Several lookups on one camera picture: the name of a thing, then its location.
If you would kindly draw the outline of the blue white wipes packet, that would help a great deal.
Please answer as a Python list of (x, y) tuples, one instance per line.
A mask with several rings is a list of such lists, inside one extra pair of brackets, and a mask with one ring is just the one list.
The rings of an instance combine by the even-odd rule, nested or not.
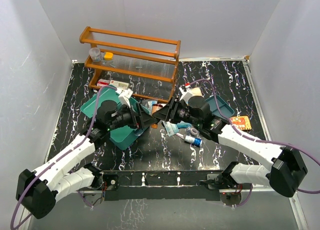
[(180, 122), (177, 124), (178, 129), (186, 129), (188, 127), (192, 127), (190, 123)]

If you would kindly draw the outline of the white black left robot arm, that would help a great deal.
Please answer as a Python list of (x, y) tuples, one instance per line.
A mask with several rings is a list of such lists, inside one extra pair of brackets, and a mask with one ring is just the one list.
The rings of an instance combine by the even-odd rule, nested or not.
[(113, 130), (125, 126), (145, 129), (156, 121), (140, 103), (134, 107), (118, 107), (115, 101), (103, 101), (90, 122), (64, 150), (35, 170), (25, 169), (20, 173), (16, 190), (18, 203), (41, 219), (70, 193), (84, 187), (99, 189), (103, 184), (99, 169), (87, 164), (72, 173), (73, 167), (109, 140)]

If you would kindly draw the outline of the teal medicine kit box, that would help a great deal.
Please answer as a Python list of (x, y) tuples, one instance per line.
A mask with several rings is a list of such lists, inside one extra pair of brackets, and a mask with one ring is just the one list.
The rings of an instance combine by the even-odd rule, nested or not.
[[(94, 113), (97, 96), (94, 95), (91, 99), (86, 101), (80, 110), (88, 118), (91, 118)], [(118, 108), (122, 105), (119, 100), (119, 94), (116, 90), (111, 88), (104, 88), (99, 96), (98, 106), (105, 100), (113, 100), (117, 103)], [(145, 131), (145, 129), (132, 129), (128, 126), (115, 129), (110, 133), (111, 142), (117, 146), (120, 150), (128, 149)]]

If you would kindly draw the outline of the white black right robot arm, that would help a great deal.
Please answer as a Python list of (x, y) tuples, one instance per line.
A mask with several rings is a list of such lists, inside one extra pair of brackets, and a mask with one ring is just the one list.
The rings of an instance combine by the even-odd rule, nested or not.
[(221, 174), (228, 188), (243, 183), (259, 184), (270, 186), (282, 196), (293, 197), (308, 172), (297, 149), (268, 143), (237, 130), (226, 119), (214, 114), (201, 96), (192, 96), (187, 102), (172, 98), (152, 116), (174, 124), (190, 123), (207, 140), (233, 148), (258, 162), (257, 165), (232, 162)]

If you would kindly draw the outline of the brown orange-capped medicine bottle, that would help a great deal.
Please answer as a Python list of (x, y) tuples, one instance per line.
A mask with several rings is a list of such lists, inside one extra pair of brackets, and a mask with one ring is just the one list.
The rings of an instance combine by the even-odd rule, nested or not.
[[(156, 111), (160, 110), (162, 107), (164, 107), (165, 104), (164, 103), (155, 103), (152, 105), (152, 109), (151, 109), (151, 114), (153, 115), (153, 113), (155, 113)], [(151, 128), (153, 129), (157, 129), (158, 128), (158, 123), (155, 123), (151, 126)]]

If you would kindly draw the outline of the blue face mask packet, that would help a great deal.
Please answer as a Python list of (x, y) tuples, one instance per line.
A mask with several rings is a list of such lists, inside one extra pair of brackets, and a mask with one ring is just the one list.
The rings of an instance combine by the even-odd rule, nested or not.
[(167, 134), (169, 137), (174, 136), (175, 134), (179, 133), (179, 129), (176, 124), (172, 124), (170, 122), (162, 122)]

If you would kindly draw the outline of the bag with blue bandage rolls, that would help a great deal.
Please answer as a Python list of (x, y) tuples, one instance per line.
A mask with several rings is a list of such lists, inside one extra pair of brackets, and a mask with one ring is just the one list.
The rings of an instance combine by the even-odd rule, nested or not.
[(153, 104), (157, 104), (158, 99), (153, 98), (153, 99), (144, 99), (142, 100), (141, 104), (148, 110), (149, 114), (152, 114), (152, 109), (153, 109)]

